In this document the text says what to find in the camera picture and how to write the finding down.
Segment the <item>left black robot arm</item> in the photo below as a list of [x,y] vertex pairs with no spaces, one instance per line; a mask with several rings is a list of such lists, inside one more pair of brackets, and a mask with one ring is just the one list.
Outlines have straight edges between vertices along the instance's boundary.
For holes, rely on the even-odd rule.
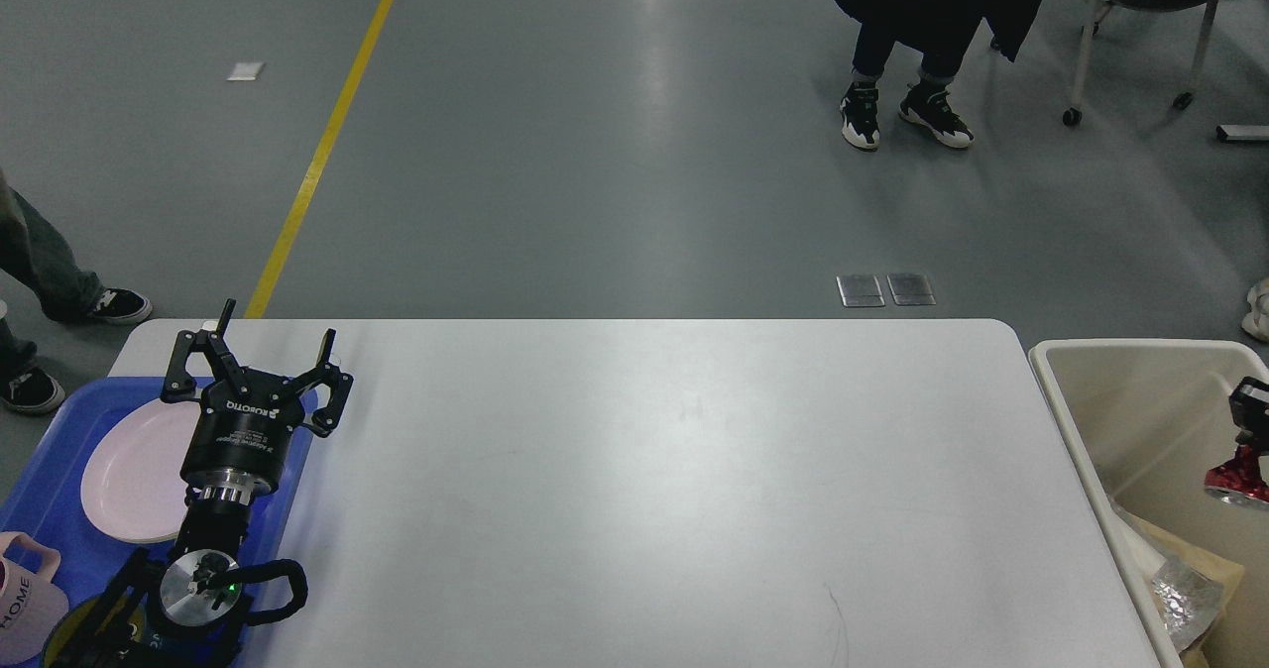
[[49,667],[228,667],[246,630],[305,608],[298,561],[241,558],[255,500],[275,493],[299,429],[330,436],[354,380],[332,359],[326,330],[312,370],[287,376],[240,364],[226,335],[227,298],[212,329],[181,331],[159,397],[198,417],[178,469],[185,514],[173,549],[129,554],[81,621],[63,618],[44,646]]

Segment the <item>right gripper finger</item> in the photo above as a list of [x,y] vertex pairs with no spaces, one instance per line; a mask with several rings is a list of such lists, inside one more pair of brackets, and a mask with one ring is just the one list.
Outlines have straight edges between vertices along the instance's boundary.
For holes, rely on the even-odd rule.
[[1228,396],[1231,417],[1239,428],[1236,442],[1256,451],[1268,451],[1268,384],[1242,378]]

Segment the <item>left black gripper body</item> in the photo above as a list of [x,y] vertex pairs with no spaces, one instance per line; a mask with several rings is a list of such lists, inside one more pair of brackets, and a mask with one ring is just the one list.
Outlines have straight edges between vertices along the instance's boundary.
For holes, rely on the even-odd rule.
[[280,486],[294,429],[305,420],[294,378],[246,370],[203,389],[180,478],[199,500],[250,505]]

